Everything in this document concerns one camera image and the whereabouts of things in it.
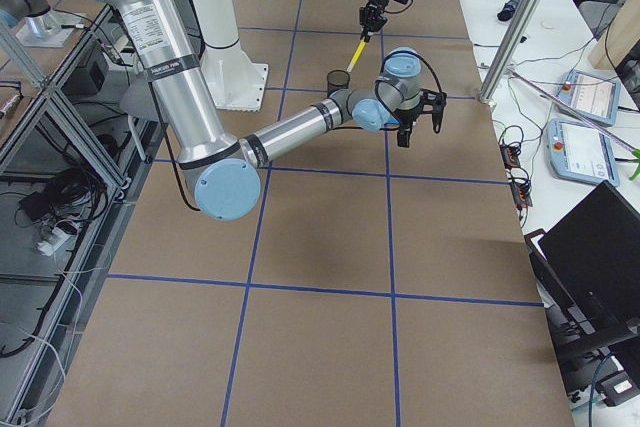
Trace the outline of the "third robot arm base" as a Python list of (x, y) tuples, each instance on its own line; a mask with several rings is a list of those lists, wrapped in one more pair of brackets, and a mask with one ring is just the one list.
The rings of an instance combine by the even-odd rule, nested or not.
[(1, 21), (10, 29), (25, 21), (17, 37), (27, 47), (62, 48), (71, 35), (48, 0), (1, 0)]

